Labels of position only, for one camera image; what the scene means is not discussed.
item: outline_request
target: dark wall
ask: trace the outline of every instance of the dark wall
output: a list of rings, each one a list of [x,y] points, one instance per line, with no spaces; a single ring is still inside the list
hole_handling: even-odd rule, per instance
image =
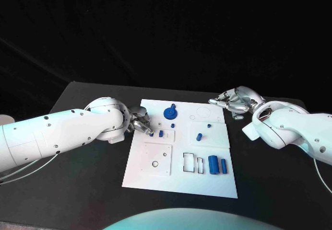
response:
[[[2,2],[0,113],[47,113],[71,81],[207,92],[246,85],[332,112],[324,17],[312,6],[220,1]]]

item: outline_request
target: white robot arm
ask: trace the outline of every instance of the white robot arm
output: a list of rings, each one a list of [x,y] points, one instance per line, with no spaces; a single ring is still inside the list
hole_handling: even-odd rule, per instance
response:
[[[244,86],[224,92],[210,103],[228,109],[236,120],[243,120],[240,114],[253,113],[253,122],[243,128],[252,140],[262,137],[276,149],[295,144],[311,157],[332,165],[331,114],[309,114],[292,103],[267,102]]]
[[[113,98],[97,99],[86,108],[0,126],[0,172],[41,158],[64,153],[94,139],[112,144],[125,132],[138,129],[152,134],[145,107],[130,110]]]

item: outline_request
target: robotic hand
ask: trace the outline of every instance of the robotic hand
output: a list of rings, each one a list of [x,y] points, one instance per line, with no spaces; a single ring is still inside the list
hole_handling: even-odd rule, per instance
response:
[[[86,109],[67,110],[0,126],[0,172],[41,158],[64,153],[94,139],[112,144],[125,132],[152,134],[145,107],[129,109],[110,97],[94,100]]]
[[[332,115],[309,114],[298,105],[267,102],[249,87],[226,91],[210,103],[227,109],[236,120],[253,113],[253,122],[243,128],[252,140],[259,137],[276,149],[298,145],[311,157],[332,165]]]

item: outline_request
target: cable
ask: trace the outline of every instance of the cable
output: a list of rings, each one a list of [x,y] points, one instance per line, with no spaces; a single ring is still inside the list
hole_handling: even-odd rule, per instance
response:
[[[13,176],[16,173],[19,173],[22,170],[25,170],[31,165],[34,165],[39,160],[35,160],[29,165],[26,165],[22,169],[15,171],[12,174],[6,175],[5,177],[0,178],[0,180],[6,179],[8,177]]]
[[[96,102],[96,101],[100,100],[100,99],[109,99],[109,98],[112,98],[112,97],[100,97],[100,98],[96,99],[93,102]],[[87,105],[87,107],[84,108],[84,110],[88,110],[88,109],[90,109],[91,103]]]
[[[32,175],[39,169],[44,168],[44,166],[47,166],[47,164],[55,159],[57,156],[58,156],[58,155],[55,155],[55,156],[52,157],[52,159],[51,159],[51,160],[49,160],[49,161],[48,161],[34,172],[31,172],[31,173],[26,174],[25,176],[22,176],[22,177],[19,177],[19,178],[10,180],[10,181],[6,181],[6,182],[0,183],[0,185],[8,184],[8,183],[10,183],[10,182],[13,182],[13,181],[16,181],[16,180],[25,178],[26,176]]]
[[[330,192],[332,193],[331,188],[327,186],[325,181],[324,181],[324,178],[322,178],[322,176],[321,176],[321,173],[319,173],[319,170],[318,170],[318,166],[317,166],[317,173],[318,173],[318,175],[319,175],[319,178],[321,178],[321,180],[322,180],[322,183],[324,183],[325,187],[328,188]]]

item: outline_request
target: black table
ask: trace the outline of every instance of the black table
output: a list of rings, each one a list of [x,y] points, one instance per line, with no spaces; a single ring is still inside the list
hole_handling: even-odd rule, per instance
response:
[[[207,103],[217,95],[73,82],[51,112],[84,108],[103,96],[132,106],[142,99]],[[305,106],[301,100],[267,99]],[[314,159],[293,145],[276,150],[262,139],[250,141],[241,131],[250,114],[244,121],[234,121],[230,112],[224,114],[239,199],[123,188],[133,139],[133,134],[126,134],[126,140],[114,145],[96,140],[61,154],[38,173],[0,186],[0,220],[90,230],[155,209],[191,207],[243,215],[285,229],[332,229],[332,195]],[[322,162],[318,166],[332,187],[332,166]]]

